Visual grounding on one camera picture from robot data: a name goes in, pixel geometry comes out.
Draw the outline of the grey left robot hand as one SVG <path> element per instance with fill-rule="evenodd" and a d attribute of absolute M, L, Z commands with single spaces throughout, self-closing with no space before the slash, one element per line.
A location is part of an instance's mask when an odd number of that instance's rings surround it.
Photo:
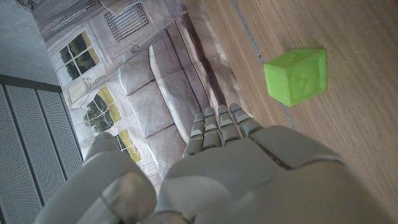
<path fill-rule="evenodd" d="M 392 223 L 347 163 L 239 105 L 195 116 L 183 157 L 159 190 L 110 133 L 45 204 L 37 223 Z"/>

